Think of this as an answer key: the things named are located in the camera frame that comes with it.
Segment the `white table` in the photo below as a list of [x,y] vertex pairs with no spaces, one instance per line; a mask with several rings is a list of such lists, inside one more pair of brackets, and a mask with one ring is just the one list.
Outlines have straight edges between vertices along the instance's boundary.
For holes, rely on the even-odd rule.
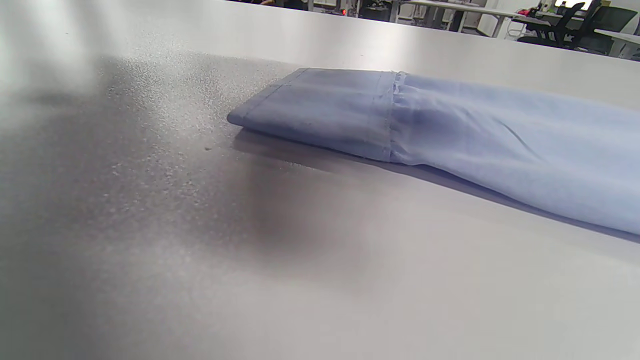
[[398,14],[398,9],[400,7],[400,5],[402,4],[414,4],[414,5],[424,5],[424,6],[434,6],[437,8],[445,8],[445,9],[451,9],[451,10],[456,10],[456,11],[461,11],[464,13],[461,23],[460,23],[460,29],[458,31],[462,31],[462,25],[465,23],[465,19],[467,18],[467,13],[481,13],[481,14],[486,14],[486,15],[492,15],[494,16],[497,20],[498,23],[495,25],[495,29],[493,30],[493,34],[492,37],[496,38],[498,37],[498,34],[500,33],[500,29],[502,29],[502,25],[504,24],[504,20],[505,19],[512,19],[514,17],[518,17],[521,16],[517,13],[514,12],[506,12],[503,10],[496,10],[496,9],[487,9],[487,8],[481,8],[481,7],[477,7],[477,6],[469,6],[469,5],[463,5],[463,4],[455,4],[455,3],[448,3],[445,1],[431,1],[431,0],[412,0],[412,1],[394,1],[393,5],[391,7],[391,19],[390,22],[396,22],[397,21],[397,14]]
[[613,40],[617,43],[622,43],[622,46],[615,47],[615,50],[609,53],[609,56],[622,59],[631,59],[631,57],[633,57],[633,55],[637,53],[637,50],[640,47],[640,36],[599,29],[596,29],[595,32],[607,35],[608,37],[613,38]]
[[3,23],[2,359],[638,358],[640,245],[225,115],[298,66],[640,110],[640,64],[214,0],[55,3]]

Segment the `office chair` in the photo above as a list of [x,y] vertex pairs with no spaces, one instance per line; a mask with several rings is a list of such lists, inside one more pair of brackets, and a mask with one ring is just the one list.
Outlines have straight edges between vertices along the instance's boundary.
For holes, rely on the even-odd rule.
[[589,28],[580,37],[575,48],[592,54],[608,55],[613,46],[613,39],[607,35],[595,33],[593,30],[601,29],[619,33],[637,15],[636,11],[601,6],[593,14],[589,22]]
[[562,19],[558,21],[555,26],[544,24],[527,24],[527,29],[534,30],[538,36],[536,37],[520,37],[517,42],[524,42],[527,44],[543,45],[550,47],[566,47],[569,42],[565,41],[565,37],[572,32],[566,26],[571,21],[571,18],[577,13],[585,3],[577,3],[562,16]]

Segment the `light blue fabric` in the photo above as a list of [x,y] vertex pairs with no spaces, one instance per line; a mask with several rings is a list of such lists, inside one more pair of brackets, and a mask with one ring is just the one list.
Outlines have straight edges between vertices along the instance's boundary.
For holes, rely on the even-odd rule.
[[640,234],[640,113],[403,72],[299,69],[228,121],[425,164],[564,217]]

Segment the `computer monitor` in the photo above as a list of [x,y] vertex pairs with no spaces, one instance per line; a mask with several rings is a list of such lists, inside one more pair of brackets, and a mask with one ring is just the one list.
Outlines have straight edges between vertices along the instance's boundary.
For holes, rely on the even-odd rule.
[[[584,3],[581,10],[589,10],[592,0],[566,0],[566,7],[571,8],[577,3]],[[561,6],[564,0],[556,0],[556,6]]]

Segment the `desk leg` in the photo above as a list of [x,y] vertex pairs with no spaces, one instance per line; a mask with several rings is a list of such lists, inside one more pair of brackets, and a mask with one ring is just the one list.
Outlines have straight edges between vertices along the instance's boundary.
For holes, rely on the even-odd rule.
[[400,1],[393,0],[391,3],[391,15],[389,15],[389,22],[398,22],[398,10],[400,10]]
[[615,54],[615,55],[609,54],[609,56],[615,56],[617,58],[629,60],[634,56],[634,54],[637,53],[637,50],[638,50],[637,44],[631,44],[631,43],[625,42],[625,45],[623,45],[623,48],[618,54]]
[[493,30],[492,37],[497,38],[500,30],[502,29],[502,25],[504,24],[504,16],[498,17],[498,23],[495,25],[495,30]]
[[458,33],[462,32],[462,28],[465,27],[465,21],[467,20],[467,14],[468,12],[463,12],[462,13],[462,18],[460,19],[460,26],[458,26]]

